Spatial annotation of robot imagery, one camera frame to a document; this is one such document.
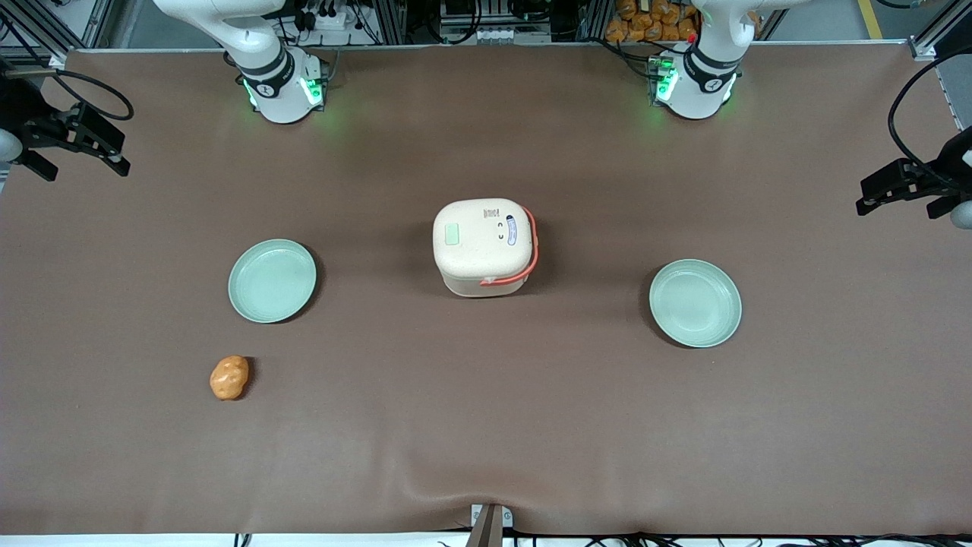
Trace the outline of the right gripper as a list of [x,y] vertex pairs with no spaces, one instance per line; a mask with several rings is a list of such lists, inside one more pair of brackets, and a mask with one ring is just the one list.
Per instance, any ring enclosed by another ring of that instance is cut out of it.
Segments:
[[1,69],[2,162],[20,165],[52,182],[58,167],[38,153],[41,148],[73,149],[75,134],[78,153],[100,160],[118,176],[131,172],[131,163],[122,156],[122,134],[107,118],[90,105],[76,103],[61,111],[46,102],[35,80],[56,76],[51,68],[15,67],[4,60]]

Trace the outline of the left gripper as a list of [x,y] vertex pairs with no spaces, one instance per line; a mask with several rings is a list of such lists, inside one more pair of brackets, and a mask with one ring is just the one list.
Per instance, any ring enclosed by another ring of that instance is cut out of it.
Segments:
[[[971,229],[971,128],[948,139],[938,156],[926,165],[937,197],[926,206],[928,218],[948,216],[955,228]],[[861,198],[855,201],[858,216],[899,201],[925,198],[924,171],[913,160],[896,159],[861,181]]]

